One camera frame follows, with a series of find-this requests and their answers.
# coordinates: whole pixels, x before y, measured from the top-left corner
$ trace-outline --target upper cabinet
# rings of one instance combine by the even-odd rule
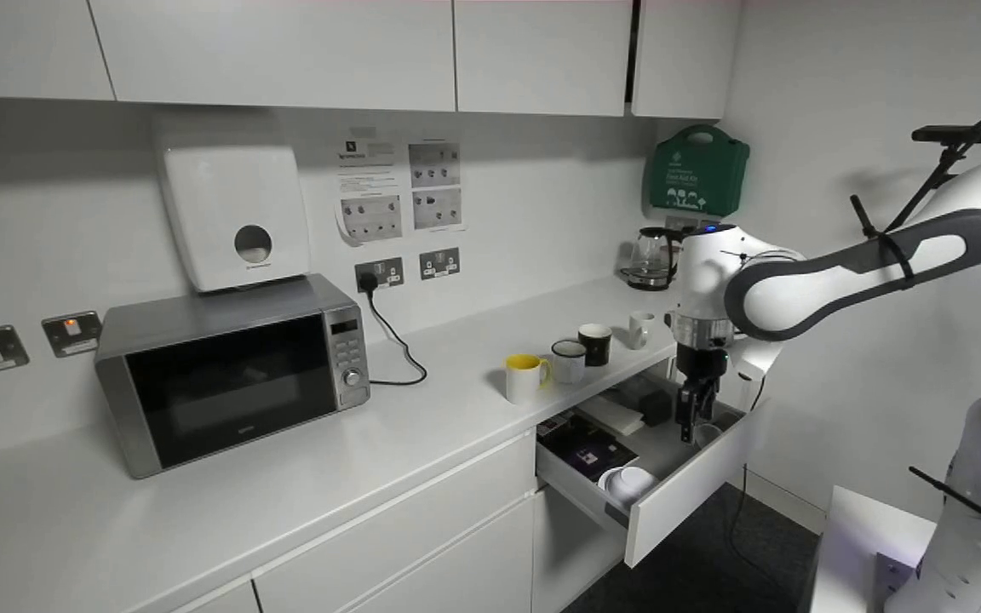
[[[453,111],[451,0],[92,0],[92,12],[123,102]]]
[[[453,0],[456,111],[624,116],[634,0]]]
[[[640,0],[632,116],[725,116],[740,0]]]
[[[0,0],[0,99],[114,99],[84,0]]]

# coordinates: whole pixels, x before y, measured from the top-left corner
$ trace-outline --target backsplash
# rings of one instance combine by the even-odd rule
[[[0,324],[32,366],[0,373],[0,451],[105,416],[92,356],[55,358],[44,318],[188,292],[161,201],[151,111],[0,102]],[[355,264],[404,258],[405,288],[380,308],[424,330],[612,272],[616,243],[643,224],[640,170],[656,124],[279,114],[299,165],[309,271],[355,292]],[[337,232],[337,154],[350,136],[456,142],[464,221],[349,247]],[[460,272],[424,284],[419,255],[460,249]]]

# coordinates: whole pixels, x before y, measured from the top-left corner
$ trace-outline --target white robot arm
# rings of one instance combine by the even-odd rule
[[[732,224],[701,224],[681,243],[673,330],[678,341],[678,424],[709,416],[725,362],[765,377],[779,343],[826,318],[981,266],[981,169],[943,186],[903,230],[802,258]],[[981,401],[953,457],[943,520],[918,579],[889,599],[889,613],[981,611]]]

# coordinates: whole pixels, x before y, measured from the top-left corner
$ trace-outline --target white countertop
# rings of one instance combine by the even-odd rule
[[[0,613],[167,611],[248,575],[667,358],[661,324],[648,347],[612,341],[611,369],[533,409],[498,393],[505,356],[550,351],[585,320],[628,327],[634,312],[664,314],[667,297],[603,280],[411,334],[427,386],[376,390],[360,409],[151,481],[125,478],[105,431],[0,453]],[[373,347],[373,373],[391,375],[394,356]]]
[[[889,557],[912,570],[924,558],[929,535],[935,520],[836,488],[819,549],[811,613],[871,613],[877,557]]]

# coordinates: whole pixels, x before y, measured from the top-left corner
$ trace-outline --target microwave window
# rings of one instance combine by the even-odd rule
[[[334,409],[323,320],[293,320],[130,358],[165,466]]]

